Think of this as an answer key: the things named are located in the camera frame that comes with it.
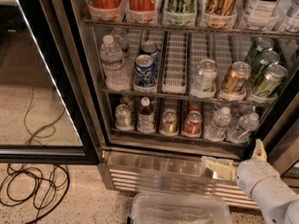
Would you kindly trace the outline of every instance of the power cord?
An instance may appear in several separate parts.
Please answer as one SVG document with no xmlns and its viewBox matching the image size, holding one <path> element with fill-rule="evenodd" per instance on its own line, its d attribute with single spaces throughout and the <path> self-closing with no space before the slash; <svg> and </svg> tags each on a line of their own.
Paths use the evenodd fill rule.
<svg viewBox="0 0 299 224">
<path fill-rule="evenodd" d="M 32 145 L 32 143 L 35 141 L 39 145 L 42 145 L 42 143 L 36 139 L 53 136 L 56 132 L 56 129 L 53 125 L 62 118 L 62 116 L 64 115 L 64 111 L 55 121 L 43 125 L 42 127 L 40 127 L 39 129 L 37 129 L 35 132 L 32 133 L 30 132 L 27 126 L 26 120 L 30 110 L 32 109 L 33 100 L 34 100 L 34 90 L 32 90 L 31 101 L 23 119 L 25 129 L 31 135 L 30 138 L 24 144 Z M 51 134 L 39 135 L 41 132 L 49 128 L 52 128 Z M 2 204 L 3 206 L 12 207 L 12 206 L 23 204 L 33 199 L 34 208 L 37 210 L 36 218 L 26 223 L 36 224 L 38 220 L 51 213 L 61 203 L 61 201 L 64 199 L 64 196 L 68 192 L 69 184 L 70 184 L 70 176 L 69 176 L 67 166 L 52 165 L 53 167 L 49 177 L 45 177 L 44 173 L 39 168 L 28 166 L 27 164 L 22 164 L 20 168 L 15 168 L 14 165 L 17 164 L 7 165 L 7 177 L 3 180 L 0 186 L 0 204 Z M 24 175 L 26 175 L 29 178 L 33 178 L 35 186 L 27 197 L 22 199 L 16 199 L 11 194 L 11 187 L 13 186 L 14 182 L 18 181 L 18 178 L 20 178 L 20 176 L 23 177 Z M 46 183 L 49 187 L 45 191 L 44 196 L 41 198 L 41 203 L 38 204 L 38 200 L 40 200 L 39 197 L 41 196 L 40 194 L 41 185 L 44 183 Z M 47 210 L 46 213 L 41 215 L 41 212 L 43 210 L 46 210 L 47 208 L 49 210 Z"/>
</svg>

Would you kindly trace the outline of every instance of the beverage cooler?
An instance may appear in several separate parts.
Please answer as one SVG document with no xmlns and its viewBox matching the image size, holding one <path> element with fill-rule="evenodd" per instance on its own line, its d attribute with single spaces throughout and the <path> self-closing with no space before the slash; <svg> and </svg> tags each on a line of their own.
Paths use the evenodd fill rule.
<svg viewBox="0 0 299 224">
<path fill-rule="evenodd" d="M 257 208 L 202 157 L 237 166 L 261 139 L 298 191 L 296 0 L 276 0 L 262 18 L 246 0 L 17 1 L 82 147 L 4 147 L 1 161 L 96 164 L 107 189 L 195 192 Z M 117 43 L 109 35 L 119 28 L 129 49 L 109 70 L 117 55 L 105 60 L 103 40 Z M 220 110 L 230 120 L 215 132 Z M 235 135 L 244 119 L 254 128 Z"/>
</svg>

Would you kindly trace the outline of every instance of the bottle cap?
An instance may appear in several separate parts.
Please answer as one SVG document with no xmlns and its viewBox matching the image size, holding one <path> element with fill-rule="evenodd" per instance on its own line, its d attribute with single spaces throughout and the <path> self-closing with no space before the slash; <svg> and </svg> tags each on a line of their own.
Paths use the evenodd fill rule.
<svg viewBox="0 0 299 224">
<path fill-rule="evenodd" d="M 221 108 L 221 113 L 222 113 L 223 115 L 228 115 L 229 113 L 231 113 L 231 109 L 230 109 L 229 107 L 227 107 L 227 106 L 222 107 L 222 108 Z"/>
<path fill-rule="evenodd" d="M 105 43 L 105 44 L 112 44 L 113 42 L 114 42 L 114 39 L 113 39 L 113 36 L 112 35 L 105 35 L 104 37 L 103 37 L 103 42 Z"/>
<path fill-rule="evenodd" d="M 250 113 L 249 118 L 251 120 L 259 120 L 259 115 L 257 113 Z"/>
<path fill-rule="evenodd" d="M 143 97 L 143 98 L 141 99 L 141 104 L 142 104 L 143 106 L 149 106 L 149 105 L 150 105 L 150 99 L 149 99 L 149 97 Z"/>
</svg>

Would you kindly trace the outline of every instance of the clear plastic bottle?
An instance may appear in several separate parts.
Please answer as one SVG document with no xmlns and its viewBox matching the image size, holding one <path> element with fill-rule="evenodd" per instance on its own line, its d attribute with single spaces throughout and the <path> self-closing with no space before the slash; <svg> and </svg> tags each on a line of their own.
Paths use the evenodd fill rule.
<svg viewBox="0 0 299 224">
<path fill-rule="evenodd" d="M 116 27 L 112 30 L 111 35 L 120 45 L 123 56 L 127 57 L 130 54 L 129 36 L 127 31 L 124 28 Z"/>
<path fill-rule="evenodd" d="M 108 88 L 115 91 L 127 90 L 129 87 L 128 72 L 121 47 L 114 41 L 112 35 L 104 36 L 100 57 Z"/>
<path fill-rule="evenodd" d="M 249 137 L 260 126 L 259 115 L 255 112 L 239 118 L 238 122 L 229 127 L 226 132 L 226 140 L 235 144 L 249 141 Z"/>
<path fill-rule="evenodd" d="M 142 133 L 153 133 L 154 125 L 154 112 L 153 104 L 150 102 L 149 97 L 143 97 L 140 101 L 138 108 L 138 123 L 137 129 Z"/>
<path fill-rule="evenodd" d="M 231 109 L 227 106 L 216 110 L 205 129 L 204 138 L 212 142 L 224 140 L 225 130 L 232 120 Z"/>
</svg>

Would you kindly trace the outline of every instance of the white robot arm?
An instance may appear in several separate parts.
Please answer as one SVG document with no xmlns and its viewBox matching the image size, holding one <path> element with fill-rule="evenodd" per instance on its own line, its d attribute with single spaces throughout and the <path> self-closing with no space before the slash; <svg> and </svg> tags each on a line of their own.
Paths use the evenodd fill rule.
<svg viewBox="0 0 299 224">
<path fill-rule="evenodd" d="M 242 161 L 236 171 L 232 165 L 213 158 L 203 157 L 202 160 L 208 169 L 225 179 L 235 180 L 259 205 L 267 224 L 299 224 L 299 195 L 280 179 L 266 158 L 263 143 L 257 140 L 251 159 Z"/>
</svg>

